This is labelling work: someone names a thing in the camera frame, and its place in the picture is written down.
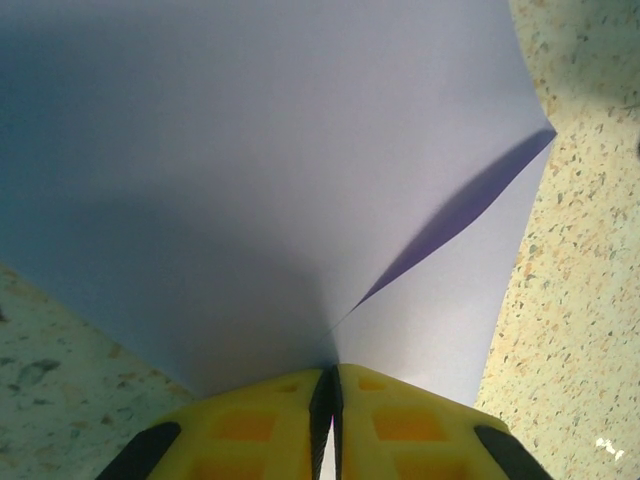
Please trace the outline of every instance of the speckled countertop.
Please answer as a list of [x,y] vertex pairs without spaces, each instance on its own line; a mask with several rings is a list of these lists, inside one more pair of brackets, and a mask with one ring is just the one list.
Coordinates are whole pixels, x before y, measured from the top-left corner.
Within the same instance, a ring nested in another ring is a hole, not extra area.
[[[640,3],[512,0],[559,132],[477,407],[557,479],[640,477]],[[193,398],[0,267],[0,478],[93,478]]]

